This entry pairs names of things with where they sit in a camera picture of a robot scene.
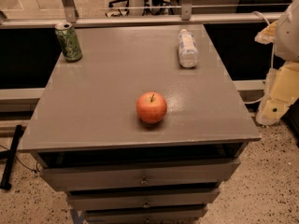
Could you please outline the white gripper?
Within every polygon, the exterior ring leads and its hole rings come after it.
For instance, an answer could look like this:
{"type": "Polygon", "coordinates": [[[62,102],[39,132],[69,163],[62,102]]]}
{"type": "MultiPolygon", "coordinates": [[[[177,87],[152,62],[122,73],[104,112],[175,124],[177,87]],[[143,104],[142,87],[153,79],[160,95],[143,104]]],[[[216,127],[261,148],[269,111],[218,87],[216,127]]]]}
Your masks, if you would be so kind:
{"type": "MultiPolygon", "coordinates": [[[[278,21],[273,21],[254,40],[264,45],[273,43],[277,25],[278,21]]],[[[299,98],[299,63],[285,62],[279,69],[271,68],[266,82],[266,98],[260,102],[256,121],[270,126],[279,122],[299,98]]]]}

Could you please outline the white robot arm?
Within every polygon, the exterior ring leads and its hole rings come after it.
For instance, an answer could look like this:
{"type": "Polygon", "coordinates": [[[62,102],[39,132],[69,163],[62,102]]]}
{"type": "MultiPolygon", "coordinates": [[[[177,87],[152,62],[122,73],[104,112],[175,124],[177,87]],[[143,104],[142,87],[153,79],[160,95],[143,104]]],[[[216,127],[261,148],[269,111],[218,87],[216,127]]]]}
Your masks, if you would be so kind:
{"type": "Polygon", "coordinates": [[[299,99],[299,0],[293,0],[277,21],[255,36],[261,44],[273,44],[273,53],[284,61],[266,75],[264,96],[256,121],[262,125],[277,123],[299,99]]]}

